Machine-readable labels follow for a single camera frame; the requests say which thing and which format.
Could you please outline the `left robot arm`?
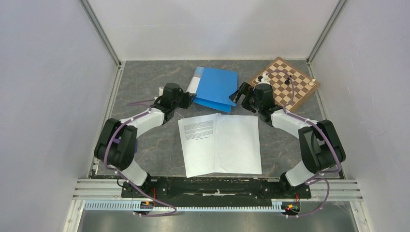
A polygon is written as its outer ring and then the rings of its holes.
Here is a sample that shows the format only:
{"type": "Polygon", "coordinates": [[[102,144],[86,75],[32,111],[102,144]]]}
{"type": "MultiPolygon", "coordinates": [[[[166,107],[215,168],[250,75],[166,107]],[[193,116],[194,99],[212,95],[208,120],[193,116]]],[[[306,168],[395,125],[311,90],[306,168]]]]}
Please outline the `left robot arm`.
{"type": "Polygon", "coordinates": [[[175,83],[167,83],[159,89],[159,96],[147,101],[135,102],[146,110],[126,119],[109,118],[94,148],[94,157],[102,161],[105,168],[117,171],[119,175],[133,183],[133,191],[140,197],[151,193],[149,177],[135,161],[137,138],[145,132],[162,126],[173,118],[179,108],[188,109],[196,97],[185,92],[175,83]]]}

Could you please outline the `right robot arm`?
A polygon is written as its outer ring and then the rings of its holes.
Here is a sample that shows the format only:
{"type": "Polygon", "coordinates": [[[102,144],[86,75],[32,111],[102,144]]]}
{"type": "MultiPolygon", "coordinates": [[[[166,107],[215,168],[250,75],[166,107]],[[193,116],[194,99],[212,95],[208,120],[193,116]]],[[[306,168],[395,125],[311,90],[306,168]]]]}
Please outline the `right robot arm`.
{"type": "Polygon", "coordinates": [[[241,103],[244,109],[257,113],[265,124],[299,140],[301,161],[280,177],[279,191],[283,196],[292,197],[299,186],[313,184],[318,177],[331,173],[332,167],[336,173],[341,170],[346,154],[331,121],[310,120],[276,104],[270,84],[251,86],[244,82],[229,99],[237,103],[241,96],[244,96],[241,103]]]}

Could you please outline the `printed white paper sheet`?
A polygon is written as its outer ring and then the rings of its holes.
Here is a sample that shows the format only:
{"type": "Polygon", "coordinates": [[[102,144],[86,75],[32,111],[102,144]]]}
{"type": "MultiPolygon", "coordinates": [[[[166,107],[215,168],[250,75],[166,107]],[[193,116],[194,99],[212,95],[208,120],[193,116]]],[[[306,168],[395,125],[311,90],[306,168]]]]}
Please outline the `printed white paper sheet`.
{"type": "Polygon", "coordinates": [[[219,113],[178,121],[186,177],[215,171],[215,140],[219,113]]]}

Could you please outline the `blue file folder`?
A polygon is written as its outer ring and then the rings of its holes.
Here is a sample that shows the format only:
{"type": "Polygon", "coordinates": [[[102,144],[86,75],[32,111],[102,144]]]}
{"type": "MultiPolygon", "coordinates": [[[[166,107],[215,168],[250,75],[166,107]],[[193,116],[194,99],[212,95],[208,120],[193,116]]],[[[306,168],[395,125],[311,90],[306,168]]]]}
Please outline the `blue file folder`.
{"type": "Polygon", "coordinates": [[[237,90],[237,72],[198,66],[186,91],[196,94],[196,104],[229,113],[235,106],[229,96],[237,90]]]}

